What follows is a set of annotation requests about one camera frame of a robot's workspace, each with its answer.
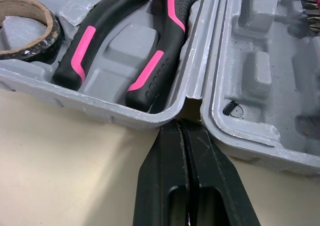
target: beige table surface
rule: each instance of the beige table surface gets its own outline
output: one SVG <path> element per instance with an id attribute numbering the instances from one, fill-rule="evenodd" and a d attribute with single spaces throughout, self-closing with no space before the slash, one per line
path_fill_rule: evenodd
<path id="1" fill-rule="evenodd" d="M 131 226 L 157 131 L 0 90 L 0 226 Z M 262 226 L 320 225 L 320 184 L 232 160 Z"/>

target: gray plastic tool case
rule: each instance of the gray plastic tool case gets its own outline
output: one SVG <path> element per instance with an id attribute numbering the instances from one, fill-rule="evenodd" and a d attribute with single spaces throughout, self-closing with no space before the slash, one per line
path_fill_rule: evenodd
<path id="1" fill-rule="evenodd" d="M 201 121 L 227 155 L 320 179 L 320 37 L 309 30 L 301 0 L 198 0 L 174 83 L 148 113 L 124 106 L 124 95 L 159 40 L 159 0 L 115 27 L 78 92 L 51 80 L 99 0 L 39 1 L 59 16 L 66 43 L 53 65 L 0 61 L 1 88 L 138 129 L 170 121 L 186 97 L 202 100 Z M 243 109 L 239 118 L 223 114 L 232 100 Z"/>

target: pink and black pliers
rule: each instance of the pink and black pliers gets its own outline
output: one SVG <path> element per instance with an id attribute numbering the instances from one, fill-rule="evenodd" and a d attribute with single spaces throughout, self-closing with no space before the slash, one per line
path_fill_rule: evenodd
<path id="1" fill-rule="evenodd" d="M 110 31 L 149 0 L 102 0 L 86 16 L 59 63 L 53 80 L 78 90 L 86 80 L 93 60 Z M 147 112 L 174 74 L 185 41 L 189 11 L 195 0 L 161 0 L 163 32 L 153 55 L 128 88 L 126 106 Z"/>

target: tape roll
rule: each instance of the tape roll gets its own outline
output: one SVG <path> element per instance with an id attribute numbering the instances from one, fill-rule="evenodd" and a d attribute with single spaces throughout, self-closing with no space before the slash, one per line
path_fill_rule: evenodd
<path id="1" fill-rule="evenodd" d="M 18 59 L 52 64 L 59 53 L 63 32 L 55 15 L 37 0 L 0 0 L 0 27 L 6 16 L 37 20 L 47 26 L 44 35 L 14 50 L 0 50 L 0 60 Z"/>

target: pliers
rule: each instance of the pliers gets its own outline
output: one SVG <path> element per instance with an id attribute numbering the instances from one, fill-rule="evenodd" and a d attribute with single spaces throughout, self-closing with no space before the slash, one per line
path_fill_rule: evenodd
<path id="1" fill-rule="evenodd" d="M 260 226 L 234 165 L 199 124 L 160 129 L 138 175 L 133 226 Z"/>
<path id="2" fill-rule="evenodd" d="M 102 0 L 86 16 L 59 63 L 53 80 L 78 90 L 86 80 L 93 60 L 110 31 L 149 0 Z M 136 81 L 128 88 L 125 104 L 147 112 L 171 74 L 175 73 L 185 41 L 189 11 L 195 0 L 161 0 L 161 38 Z"/>

